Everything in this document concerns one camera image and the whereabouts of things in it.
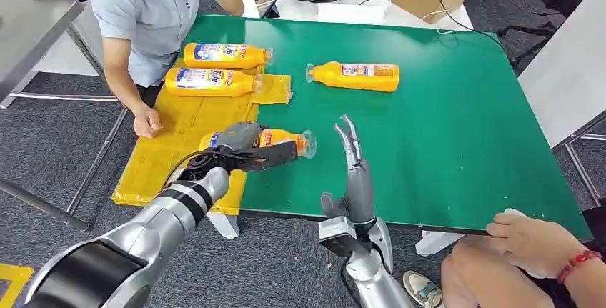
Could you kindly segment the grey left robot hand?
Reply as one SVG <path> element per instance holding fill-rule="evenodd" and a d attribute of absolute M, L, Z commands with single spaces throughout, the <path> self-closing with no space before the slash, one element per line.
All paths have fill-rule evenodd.
<path fill-rule="evenodd" d="M 256 122 L 238 122 L 219 133 L 216 145 L 204 150 L 218 160 L 228 172 L 259 172 L 299 158 L 295 141 L 273 146 L 255 146 L 266 128 Z"/>

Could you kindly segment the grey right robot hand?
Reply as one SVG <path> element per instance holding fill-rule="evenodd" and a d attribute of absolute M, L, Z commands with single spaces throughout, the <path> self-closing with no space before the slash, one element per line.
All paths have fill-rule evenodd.
<path fill-rule="evenodd" d="M 335 199 L 331 193 L 321 195 L 324 215 L 328 218 L 345 216 L 356 226 L 369 228 L 376 220 L 374 212 L 374 190 L 369 165 L 362 156 L 357 131 L 351 119 L 341 116 L 344 126 L 334 125 L 345 153 L 347 178 L 345 192 Z"/>

